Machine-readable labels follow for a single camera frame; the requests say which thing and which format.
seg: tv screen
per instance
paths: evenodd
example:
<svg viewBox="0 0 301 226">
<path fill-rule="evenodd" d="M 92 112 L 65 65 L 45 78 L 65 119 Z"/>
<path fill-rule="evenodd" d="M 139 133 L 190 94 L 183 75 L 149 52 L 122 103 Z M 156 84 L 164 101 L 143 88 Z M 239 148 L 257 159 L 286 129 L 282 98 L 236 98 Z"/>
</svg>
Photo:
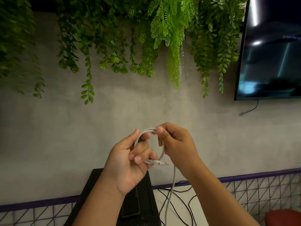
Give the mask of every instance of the tv screen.
<svg viewBox="0 0 301 226">
<path fill-rule="evenodd" d="M 249 0 L 235 100 L 301 97 L 301 0 Z"/>
</svg>

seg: person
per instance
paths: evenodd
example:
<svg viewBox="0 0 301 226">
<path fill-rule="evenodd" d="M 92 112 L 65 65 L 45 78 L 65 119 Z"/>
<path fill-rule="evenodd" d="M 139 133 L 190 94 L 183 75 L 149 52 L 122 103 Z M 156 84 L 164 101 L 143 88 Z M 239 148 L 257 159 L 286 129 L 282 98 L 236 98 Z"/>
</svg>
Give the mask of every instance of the person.
<svg viewBox="0 0 301 226">
<path fill-rule="evenodd" d="M 205 166 L 186 129 L 164 123 L 156 127 L 153 134 L 158 135 L 159 146 L 165 145 L 165 153 L 192 185 L 209 226 L 259 225 Z M 152 166 L 144 163 L 144 160 L 158 159 L 149 148 L 149 133 L 143 134 L 142 141 L 133 148 L 138 136 L 139 130 L 136 129 L 112 148 L 103 172 L 73 226 L 116 225 L 125 195 Z"/>
</svg>

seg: red stool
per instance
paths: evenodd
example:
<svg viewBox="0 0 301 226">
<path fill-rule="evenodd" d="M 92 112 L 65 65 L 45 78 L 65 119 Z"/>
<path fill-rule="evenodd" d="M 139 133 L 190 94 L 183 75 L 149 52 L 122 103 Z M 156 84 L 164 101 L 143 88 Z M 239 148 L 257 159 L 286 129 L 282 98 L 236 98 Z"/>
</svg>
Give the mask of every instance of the red stool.
<svg viewBox="0 0 301 226">
<path fill-rule="evenodd" d="M 301 226 L 301 213 L 291 209 L 270 211 L 265 214 L 265 226 Z"/>
</svg>

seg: grid fence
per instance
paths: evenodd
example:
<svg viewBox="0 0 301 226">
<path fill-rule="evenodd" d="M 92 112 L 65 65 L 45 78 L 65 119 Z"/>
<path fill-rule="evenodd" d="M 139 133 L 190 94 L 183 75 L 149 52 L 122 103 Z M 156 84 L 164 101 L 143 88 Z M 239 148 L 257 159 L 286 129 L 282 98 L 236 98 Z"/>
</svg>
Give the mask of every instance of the grid fence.
<svg viewBox="0 0 301 226">
<path fill-rule="evenodd" d="M 264 175 L 233 176 L 220 178 L 220 181 L 261 225 L 270 210 L 301 209 L 301 168 Z M 2 205 L 0 226 L 63 226 L 79 199 L 80 196 L 73 196 Z"/>
</svg>

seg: black phone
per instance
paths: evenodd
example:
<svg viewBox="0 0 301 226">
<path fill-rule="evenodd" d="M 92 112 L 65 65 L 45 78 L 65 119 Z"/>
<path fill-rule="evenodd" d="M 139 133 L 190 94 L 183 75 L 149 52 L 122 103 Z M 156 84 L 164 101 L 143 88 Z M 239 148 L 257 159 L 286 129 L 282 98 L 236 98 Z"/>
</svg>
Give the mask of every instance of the black phone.
<svg viewBox="0 0 301 226">
<path fill-rule="evenodd" d="M 137 188 L 132 189 L 124 198 L 121 206 L 120 217 L 127 218 L 138 216 L 140 214 L 140 205 L 138 200 Z"/>
</svg>

